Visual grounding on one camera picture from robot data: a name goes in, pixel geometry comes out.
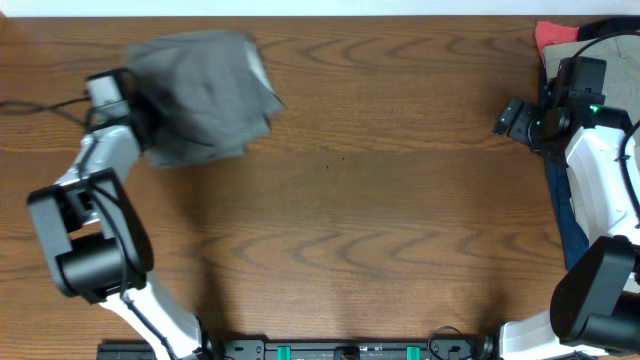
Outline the grey shorts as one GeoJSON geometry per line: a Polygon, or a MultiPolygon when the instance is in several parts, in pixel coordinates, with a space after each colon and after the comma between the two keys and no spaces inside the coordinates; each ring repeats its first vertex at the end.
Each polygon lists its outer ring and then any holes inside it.
{"type": "Polygon", "coordinates": [[[127,49],[127,68],[166,111],[146,151],[177,168],[242,156],[283,109],[254,41],[231,30],[165,35],[127,49]]]}

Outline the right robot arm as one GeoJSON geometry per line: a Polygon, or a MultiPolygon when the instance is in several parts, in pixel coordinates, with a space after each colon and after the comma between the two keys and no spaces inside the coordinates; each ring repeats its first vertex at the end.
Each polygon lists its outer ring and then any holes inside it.
{"type": "Polygon", "coordinates": [[[639,351],[639,172],[622,109],[567,100],[542,109],[509,101],[495,125],[567,174],[569,209],[589,247],[556,286],[549,309],[504,324],[500,359],[628,356],[639,351]]]}

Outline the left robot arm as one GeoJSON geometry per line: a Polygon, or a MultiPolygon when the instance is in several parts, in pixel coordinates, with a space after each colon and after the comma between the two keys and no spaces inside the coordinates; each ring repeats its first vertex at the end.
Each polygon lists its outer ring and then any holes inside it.
{"type": "Polygon", "coordinates": [[[163,115],[126,68],[86,80],[91,106],[78,156],[53,185],[27,199],[59,291],[115,313],[156,359],[221,359],[201,321],[183,309],[153,271],[144,226],[124,191],[163,115]]]}

